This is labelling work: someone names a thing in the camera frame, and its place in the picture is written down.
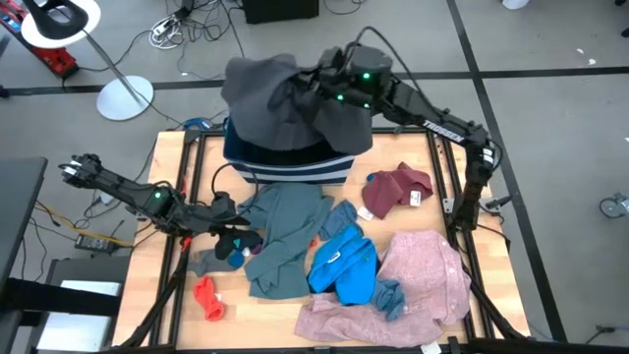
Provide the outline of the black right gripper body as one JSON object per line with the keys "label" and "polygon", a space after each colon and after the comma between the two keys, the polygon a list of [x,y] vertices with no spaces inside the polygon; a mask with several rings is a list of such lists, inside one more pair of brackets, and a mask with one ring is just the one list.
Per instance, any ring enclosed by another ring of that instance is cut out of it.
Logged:
{"label": "black right gripper body", "polygon": [[323,51],[314,75],[314,93],[319,98],[357,105],[357,98],[350,89],[352,75],[348,73],[354,49],[353,44],[348,44],[344,48],[335,46]]}

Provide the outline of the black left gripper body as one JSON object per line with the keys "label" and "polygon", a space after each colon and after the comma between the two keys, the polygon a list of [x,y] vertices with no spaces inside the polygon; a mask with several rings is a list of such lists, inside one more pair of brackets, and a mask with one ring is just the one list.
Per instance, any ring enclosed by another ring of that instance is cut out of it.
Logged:
{"label": "black left gripper body", "polygon": [[235,202],[227,192],[216,192],[209,206],[209,231],[217,231],[226,225],[249,226],[250,223],[236,211]]}

